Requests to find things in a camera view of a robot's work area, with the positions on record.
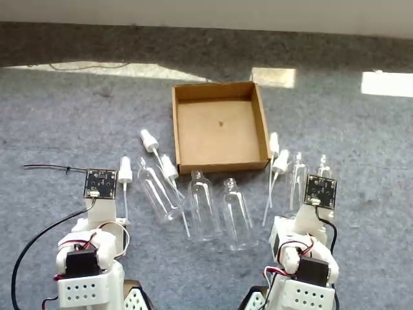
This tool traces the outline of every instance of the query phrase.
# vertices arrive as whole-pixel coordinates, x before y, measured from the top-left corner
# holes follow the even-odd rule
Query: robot
[[[153,309],[139,283],[124,291],[125,273],[116,259],[126,254],[130,237],[127,218],[116,217],[117,179],[116,170],[86,172],[83,197],[88,217],[80,218],[57,244],[60,309]]]
[[[334,301],[339,309],[334,287],[339,267],[332,256],[337,181],[328,176],[330,168],[323,156],[317,174],[307,174],[303,203],[295,218],[275,216],[269,243],[281,268],[265,268],[268,287],[252,287],[240,310],[331,310]],[[324,224],[334,229],[331,249],[326,247]]]

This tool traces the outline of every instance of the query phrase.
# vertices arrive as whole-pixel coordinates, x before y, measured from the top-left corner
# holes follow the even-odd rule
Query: cardboard box
[[[172,98],[181,174],[263,169],[268,163],[267,124],[257,84],[178,85]]]

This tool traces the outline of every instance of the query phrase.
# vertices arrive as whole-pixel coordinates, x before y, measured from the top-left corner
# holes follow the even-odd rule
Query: circuit board
[[[115,199],[117,184],[116,170],[88,169],[83,198],[96,196],[99,199]]]
[[[334,209],[337,181],[313,174],[307,175],[304,203],[322,208]]]

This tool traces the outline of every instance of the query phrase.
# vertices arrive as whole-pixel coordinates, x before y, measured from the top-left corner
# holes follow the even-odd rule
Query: empty bottle
[[[212,199],[212,184],[201,171],[191,173],[188,197],[192,213],[192,236],[198,241],[214,239],[221,234],[219,213]]]
[[[235,179],[224,181],[224,219],[227,226],[228,242],[231,250],[243,250],[258,244],[252,232],[252,222],[248,215],[244,196],[238,190]]]
[[[139,162],[138,180],[143,186],[146,196],[155,210],[159,222],[167,222],[181,214],[181,205],[174,191],[171,191],[155,170],[147,167],[145,160]]]
[[[301,152],[297,152],[290,175],[290,216],[294,216],[303,203],[307,166],[302,160]]]

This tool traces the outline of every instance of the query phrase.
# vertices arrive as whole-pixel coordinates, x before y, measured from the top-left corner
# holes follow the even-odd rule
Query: gray carpet
[[[127,154],[136,171],[137,159],[146,156],[138,136],[142,127],[159,138],[162,152],[174,153],[173,85],[248,80],[256,67],[296,70],[294,88],[261,86],[268,129],[279,132],[284,148],[302,151],[312,168],[325,153],[339,180],[335,256],[341,308],[411,308],[413,98],[366,95],[360,86],[364,71],[412,72],[413,42],[0,23],[1,67],[72,61],[151,63],[162,74],[151,75],[156,73],[151,66],[146,72],[134,67],[129,76],[47,66],[0,69],[1,309],[12,308],[12,267],[26,242],[83,206],[84,175],[22,170],[22,164],[116,169]],[[185,74],[188,79],[181,79]],[[244,191],[261,240],[251,251],[231,253],[220,242],[187,241],[181,223],[156,223],[137,182],[129,188],[132,243],[121,262],[126,277],[141,281],[157,309],[237,309],[250,286],[265,283],[261,271],[272,262],[266,243],[271,221],[265,228],[259,222],[267,174],[208,175],[217,203],[228,176]],[[187,182],[183,177],[179,186],[185,189]],[[283,178],[275,192],[271,216],[285,211]],[[121,199],[118,210],[122,215]],[[50,231],[25,257],[17,285],[21,309],[40,309],[43,298],[57,293],[52,280],[55,245],[73,225],[71,221]],[[56,303],[48,309],[56,309]]]

